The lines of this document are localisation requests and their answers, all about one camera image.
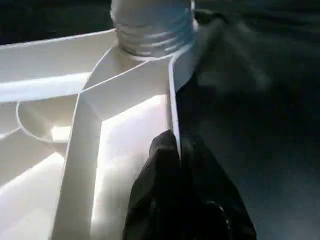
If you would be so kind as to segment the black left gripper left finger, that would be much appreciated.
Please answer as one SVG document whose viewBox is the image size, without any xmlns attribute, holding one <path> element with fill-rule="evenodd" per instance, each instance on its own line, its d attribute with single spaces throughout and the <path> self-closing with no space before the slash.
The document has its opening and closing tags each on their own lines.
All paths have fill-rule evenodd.
<svg viewBox="0 0 320 240">
<path fill-rule="evenodd" d="M 182 169 L 171 130 L 156 136 L 148 159 L 134 181 L 122 238 L 179 240 L 182 237 Z"/>
</svg>

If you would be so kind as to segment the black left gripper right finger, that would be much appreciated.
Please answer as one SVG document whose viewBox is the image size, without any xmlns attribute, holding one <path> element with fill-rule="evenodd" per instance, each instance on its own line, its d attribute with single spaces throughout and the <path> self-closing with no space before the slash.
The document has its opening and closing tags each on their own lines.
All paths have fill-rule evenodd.
<svg viewBox="0 0 320 240">
<path fill-rule="evenodd" d="M 194 240 L 257 239 L 236 186 L 199 136 L 181 137 L 181 165 Z"/>
</svg>

